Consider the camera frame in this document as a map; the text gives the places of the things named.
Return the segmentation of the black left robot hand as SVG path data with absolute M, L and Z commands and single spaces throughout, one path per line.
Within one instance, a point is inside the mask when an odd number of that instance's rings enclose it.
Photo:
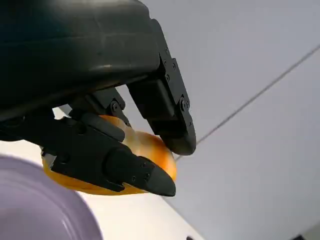
M 173 197 L 196 133 L 177 60 L 138 0 L 0 3 L 0 138 L 93 195 Z

